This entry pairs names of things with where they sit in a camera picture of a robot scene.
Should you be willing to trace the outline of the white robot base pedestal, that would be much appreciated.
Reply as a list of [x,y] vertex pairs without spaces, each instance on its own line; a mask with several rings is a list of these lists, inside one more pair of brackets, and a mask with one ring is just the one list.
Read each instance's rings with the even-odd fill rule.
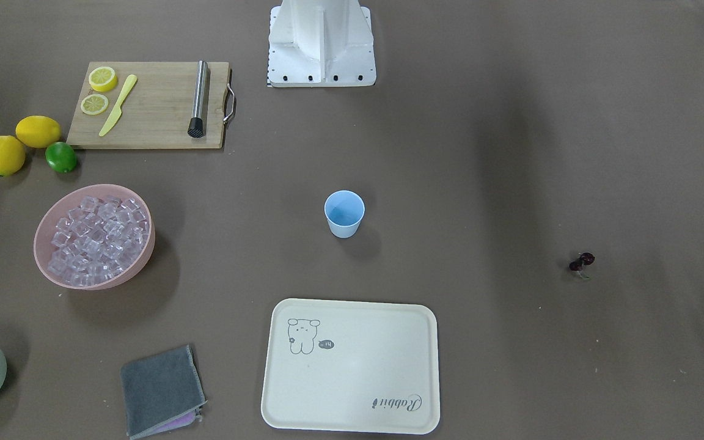
[[372,18],[358,1],[283,1],[270,11],[270,87],[365,87],[377,79]]

